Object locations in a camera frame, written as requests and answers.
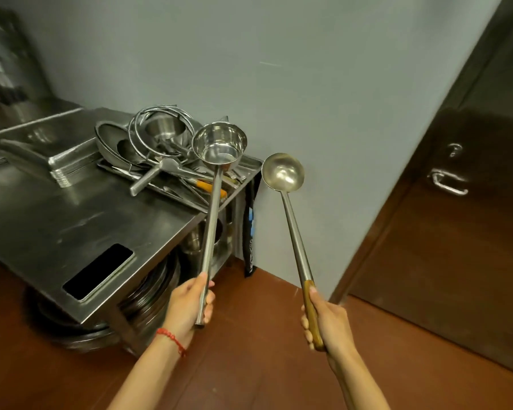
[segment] forearm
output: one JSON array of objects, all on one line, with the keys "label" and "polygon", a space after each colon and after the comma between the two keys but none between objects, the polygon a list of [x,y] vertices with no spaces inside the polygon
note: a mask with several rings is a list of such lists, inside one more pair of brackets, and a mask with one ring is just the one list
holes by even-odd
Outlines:
[{"label": "forearm", "polygon": [[108,410],[153,410],[179,357],[174,342],[157,336],[133,366]]},{"label": "forearm", "polygon": [[353,410],[390,410],[367,366],[357,351],[349,351],[339,362],[337,378],[346,405]]}]

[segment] orange handle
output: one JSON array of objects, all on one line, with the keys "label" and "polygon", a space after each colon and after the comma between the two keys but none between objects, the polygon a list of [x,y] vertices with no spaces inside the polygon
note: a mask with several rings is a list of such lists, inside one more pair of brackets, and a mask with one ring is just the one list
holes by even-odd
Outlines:
[{"label": "orange handle", "polygon": [[313,337],[313,346],[315,347],[315,351],[325,351],[325,343],[321,338],[321,334],[319,332],[319,325],[317,323],[317,311],[315,310],[315,306],[310,299],[310,288],[315,286],[313,280],[305,280],[304,285],[302,287],[302,296],[304,297],[304,309],[306,309],[306,316],[308,317],[308,323],[310,324],[310,332]]},{"label": "orange handle", "polygon": [[[210,193],[213,189],[213,185],[206,183],[205,181],[196,180],[196,187],[201,188],[202,190],[205,190],[206,192]],[[220,198],[226,198],[228,194],[225,190],[220,190]]]}]

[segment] person's left hand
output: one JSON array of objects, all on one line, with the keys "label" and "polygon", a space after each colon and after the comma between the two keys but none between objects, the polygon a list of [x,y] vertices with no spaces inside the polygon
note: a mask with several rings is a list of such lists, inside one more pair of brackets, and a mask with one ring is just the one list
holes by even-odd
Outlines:
[{"label": "person's left hand", "polygon": [[[202,272],[197,278],[187,280],[171,292],[167,315],[165,316],[162,327],[175,335],[175,338],[177,338],[184,348],[188,348],[194,336],[194,324],[196,323],[200,308],[199,298],[205,288],[206,281],[207,274]],[[214,284],[212,280],[209,281],[210,288],[212,288]],[[206,324],[211,321],[214,300],[215,294],[210,290],[207,291],[207,305],[203,319]]]}]

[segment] ladle handle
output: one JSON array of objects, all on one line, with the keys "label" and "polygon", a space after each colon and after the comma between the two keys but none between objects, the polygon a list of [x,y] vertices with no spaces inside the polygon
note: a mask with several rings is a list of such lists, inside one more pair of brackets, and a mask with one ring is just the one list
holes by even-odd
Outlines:
[{"label": "ladle handle", "polygon": [[298,269],[298,275],[300,277],[300,286],[302,287],[302,295],[304,298],[304,309],[306,309],[306,317],[310,327],[310,332],[313,337],[313,345],[316,351],[325,351],[325,344],[319,332],[319,325],[317,323],[317,311],[315,306],[310,299],[310,288],[315,286],[314,278],[312,277],[312,270],[308,263],[308,256],[304,249],[304,243],[296,219],[294,217],[293,206],[291,206],[288,193],[281,191],[281,199],[283,200],[283,206],[285,207],[285,214],[287,216],[287,224],[289,225],[289,233],[291,235],[291,241],[293,243],[294,258],[296,260],[296,268]]},{"label": "ladle handle", "polygon": [[203,253],[201,256],[200,272],[207,272],[207,283],[201,292],[199,301],[198,317],[196,318],[196,327],[205,326],[205,306],[207,306],[207,290],[209,289],[209,276],[211,275],[211,261],[213,260],[213,248],[215,244],[215,233],[217,231],[217,221],[219,218],[220,189],[222,187],[222,167],[217,166],[213,175],[213,189],[211,191],[211,202],[207,213],[207,222],[203,232]]},{"label": "ladle handle", "polygon": [[129,187],[129,193],[134,197],[140,193],[144,187],[150,184],[150,182],[156,177],[161,170],[161,165],[156,164],[150,170],[146,172],[141,178],[135,181],[131,187]]}]

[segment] hand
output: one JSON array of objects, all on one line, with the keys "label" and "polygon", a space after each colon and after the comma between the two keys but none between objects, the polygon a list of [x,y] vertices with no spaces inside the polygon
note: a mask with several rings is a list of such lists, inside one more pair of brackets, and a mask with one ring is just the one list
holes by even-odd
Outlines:
[{"label": "hand", "polygon": [[[194,324],[198,318],[200,308],[200,296],[205,288],[207,274],[202,272],[197,278],[187,280],[178,288],[171,292],[167,315],[165,316],[163,328],[170,331],[184,348],[188,348],[192,337],[194,336]],[[210,280],[209,287],[212,288],[215,283]],[[213,315],[213,301],[215,294],[212,291],[207,292],[207,305],[203,321],[208,324]]]},{"label": "hand", "polygon": [[[338,372],[339,363],[349,354],[356,352],[352,330],[349,327],[348,314],[344,308],[324,300],[317,289],[310,288],[310,299],[317,311],[317,323],[319,331],[329,356],[329,364],[332,370]],[[314,349],[314,338],[309,331],[309,323],[306,314],[301,318],[306,340],[311,349]]]}]

